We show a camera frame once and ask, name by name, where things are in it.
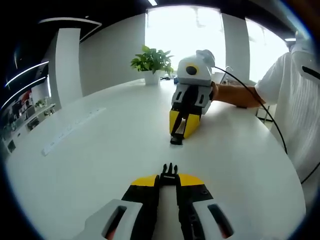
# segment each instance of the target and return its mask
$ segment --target bright window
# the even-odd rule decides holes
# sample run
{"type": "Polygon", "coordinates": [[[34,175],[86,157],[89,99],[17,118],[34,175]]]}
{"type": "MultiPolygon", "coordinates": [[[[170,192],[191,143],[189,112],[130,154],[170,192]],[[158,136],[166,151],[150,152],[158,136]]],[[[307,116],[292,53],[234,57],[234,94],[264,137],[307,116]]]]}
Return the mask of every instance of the bright window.
{"type": "Polygon", "coordinates": [[[213,53],[217,67],[226,67],[225,35],[218,9],[188,5],[151,8],[145,28],[145,45],[171,50],[174,70],[182,58],[204,49],[213,53]]]}
{"type": "Polygon", "coordinates": [[[289,52],[286,43],[264,26],[245,19],[249,34],[251,81],[258,82],[283,54],[289,52]]]}

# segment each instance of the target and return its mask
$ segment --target white shirt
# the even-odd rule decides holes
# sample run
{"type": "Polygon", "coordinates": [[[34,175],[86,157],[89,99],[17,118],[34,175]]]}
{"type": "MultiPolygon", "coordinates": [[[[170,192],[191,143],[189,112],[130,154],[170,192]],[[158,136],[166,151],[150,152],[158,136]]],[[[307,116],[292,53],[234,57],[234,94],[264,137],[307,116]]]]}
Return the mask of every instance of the white shirt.
{"type": "MultiPolygon", "coordinates": [[[[320,80],[317,84],[302,77],[288,52],[279,57],[254,87],[267,104],[277,104],[274,120],[303,181],[320,161],[320,80]]],[[[274,124],[271,132],[283,146],[274,124]]],[[[317,193],[319,179],[320,167],[302,185],[307,208],[317,193]]]]}

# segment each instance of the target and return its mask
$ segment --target black cable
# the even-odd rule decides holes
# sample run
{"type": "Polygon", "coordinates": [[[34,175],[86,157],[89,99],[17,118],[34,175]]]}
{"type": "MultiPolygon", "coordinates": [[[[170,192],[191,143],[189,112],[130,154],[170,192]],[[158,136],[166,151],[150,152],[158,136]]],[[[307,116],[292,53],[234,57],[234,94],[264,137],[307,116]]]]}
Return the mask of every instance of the black cable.
{"type": "Polygon", "coordinates": [[[233,77],[235,80],[237,80],[242,86],[245,87],[245,89],[247,89],[247,90],[251,93],[251,95],[254,97],[254,99],[255,99],[258,103],[261,104],[261,106],[263,107],[263,109],[266,111],[266,113],[269,115],[269,117],[270,117],[271,120],[273,121],[276,129],[278,130],[278,132],[279,132],[279,134],[280,134],[280,137],[281,137],[281,140],[282,140],[282,142],[283,142],[284,151],[285,151],[286,154],[288,154],[288,152],[287,152],[287,146],[286,146],[284,137],[282,136],[282,133],[281,133],[279,127],[278,127],[278,124],[276,123],[276,121],[274,120],[274,118],[271,116],[270,112],[266,109],[266,107],[264,106],[264,104],[260,101],[260,99],[258,99],[258,98],[254,95],[254,93],[253,93],[252,91],[250,91],[250,89],[249,89],[242,81],[240,81],[238,78],[236,78],[235,76],[233,76],[231,73],[229,73],[229,72],[227,72],[227,71],[225,71],[225,70],[223,70],[223,69],[221,69],[220,67],[217,67],[217,66],[215,66],[215,68],[223,71],[223,72],[226,73],[226,74],[229,74],[231,77],[233,77]]]}
{"type": "Polygon", "coordinates": [[[308,178],[317,170],[317,168],[319,167],[320,162],[318,162],[318,164],[315,166],[315,168],[309,173],[309,175],[301,182],[301,184],[304,184],[305,181],[308,180],[308,178]]]}

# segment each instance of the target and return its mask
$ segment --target white pillar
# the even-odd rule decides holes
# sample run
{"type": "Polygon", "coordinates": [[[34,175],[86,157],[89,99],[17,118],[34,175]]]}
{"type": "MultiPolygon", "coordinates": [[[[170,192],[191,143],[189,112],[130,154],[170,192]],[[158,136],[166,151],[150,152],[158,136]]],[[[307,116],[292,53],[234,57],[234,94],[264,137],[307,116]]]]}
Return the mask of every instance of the white pillar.
{"type": "Polygon", "coordinates": [[[247,24],[244,19],[222,13],[225,38],[225,65],[243,83],[249,83],[250,48],[247,24]]]}
{"type": "Polygon", "coordinates": [[[60,28],[45,55],[56,109],[83,97],[79,70],[80,28],[60,28]]]}

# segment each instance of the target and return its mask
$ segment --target person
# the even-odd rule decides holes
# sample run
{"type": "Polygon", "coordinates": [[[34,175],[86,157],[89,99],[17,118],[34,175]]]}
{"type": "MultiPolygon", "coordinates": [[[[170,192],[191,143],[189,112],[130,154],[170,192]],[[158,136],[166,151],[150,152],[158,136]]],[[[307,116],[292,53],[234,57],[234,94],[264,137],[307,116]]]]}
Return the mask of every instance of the person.
{"type": "MultiPolygon", "coordinates": [[[[307,209],[316,196],[320,179],[320,167],[316,168],[320,161],[319,76],[320,68],[313,55],[312,41],[298,33],[292,51],[279,57],[255,86],[248,86],[252,94],[243,86],[212,84],[213,101],[257,108],[260,103],[255,96],[263,104],[277,104],[274,120],[302,182],[307,209]]],[[[283,145],[274,124],[271,132],[283,145]]]]}

